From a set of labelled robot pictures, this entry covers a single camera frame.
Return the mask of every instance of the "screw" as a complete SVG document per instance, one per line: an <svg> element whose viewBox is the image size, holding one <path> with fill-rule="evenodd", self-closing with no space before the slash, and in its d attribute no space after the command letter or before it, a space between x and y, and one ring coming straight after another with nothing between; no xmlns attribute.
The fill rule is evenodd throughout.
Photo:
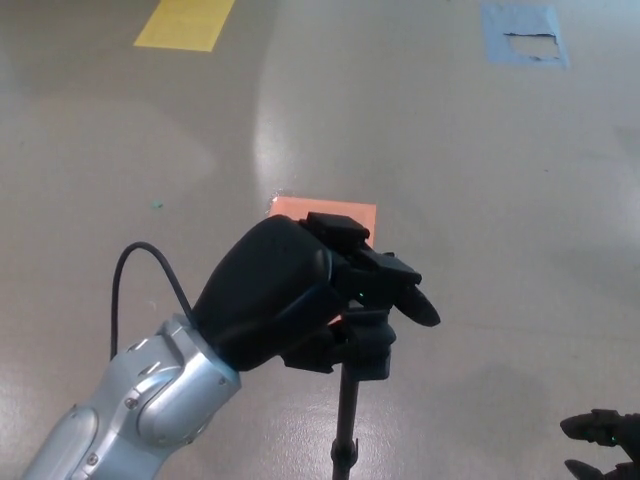
<svg viewBox="0 0 640 480"><path fill-rule="evenodd" d="M135 398L127 398L124 401L124 406L127 407L129 410L133 410L138 406L138 401Z"/></svg>

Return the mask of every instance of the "orange square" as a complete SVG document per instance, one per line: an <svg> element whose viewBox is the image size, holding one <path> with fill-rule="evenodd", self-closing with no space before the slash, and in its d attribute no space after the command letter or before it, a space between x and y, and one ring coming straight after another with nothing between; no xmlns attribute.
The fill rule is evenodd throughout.
<svg viewBox="0 0 640 480"><path fill-rule="evenodd" d="M376 206L368 203L335 202L332 200L312 200L310 198L276 197L271 203L272 215L286 215L293 220L307 218L309 212L346 215L371 232L367 243L373 247L373 234L376 227Z"/></svg>

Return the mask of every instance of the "gray floor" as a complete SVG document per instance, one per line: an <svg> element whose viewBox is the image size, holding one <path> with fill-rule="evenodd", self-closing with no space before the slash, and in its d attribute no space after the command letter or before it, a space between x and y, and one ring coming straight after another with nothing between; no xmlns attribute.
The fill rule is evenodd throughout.
<svg viewBox="0 0 640 480"><path fill-rule="evenodd" d="M444 320L394 319L354 480L624 459L558 422L640 411L640 7L556 3L568 71L488 64L472 0L237 0L212 54L133 48L154 0L4 0L1 477L97 384L120 250L195 299L279 191L376 203ZM124 288L124 343L178 309L144 255ZM338 376L244 382L160 478L329 478Z"/></svg>

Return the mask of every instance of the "floor marking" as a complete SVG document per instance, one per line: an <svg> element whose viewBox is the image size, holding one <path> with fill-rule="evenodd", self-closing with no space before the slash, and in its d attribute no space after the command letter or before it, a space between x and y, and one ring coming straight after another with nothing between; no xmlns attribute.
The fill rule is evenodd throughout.
<svg viewBox="0 0 640 480"><path fill-rule="evenodd" d="M502 5L485 3L482 9L487 59L492 63L569 67L569 55L560 35L560 24L551 5ZM553 45L551 54L527 53L516 47L518 39L529 46Z"/></svg>
<svg viewBox="0 0 640 480"><path fill-rule="evenodd" d="M234 0L160 0L136 47L211 52Z"/></svg>

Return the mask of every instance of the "yellow tape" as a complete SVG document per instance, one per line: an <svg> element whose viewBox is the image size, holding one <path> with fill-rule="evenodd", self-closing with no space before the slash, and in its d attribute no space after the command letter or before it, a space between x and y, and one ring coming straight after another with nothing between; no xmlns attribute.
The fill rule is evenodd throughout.
<svg viewBox="0 0 640 480"><path fill-rule="evenodd" d="M136 47L210 52L234 0L160 0Z"/></svg>

